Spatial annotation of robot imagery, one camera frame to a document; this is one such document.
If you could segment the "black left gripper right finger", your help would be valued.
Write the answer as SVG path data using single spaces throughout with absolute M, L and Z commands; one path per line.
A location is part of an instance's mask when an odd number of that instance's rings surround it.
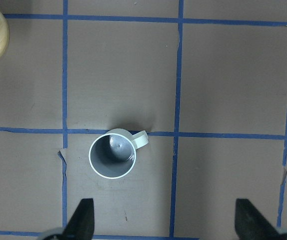
M 247 198 L 235 201 L 234 229 L 240 240 L 277 240 L 279 233 Z

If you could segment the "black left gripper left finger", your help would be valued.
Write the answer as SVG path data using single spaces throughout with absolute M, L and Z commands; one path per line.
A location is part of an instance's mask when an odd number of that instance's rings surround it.
M 94 200 L 83 198 L 62 232 L 64 240 L 91 240 L 94 235 Z

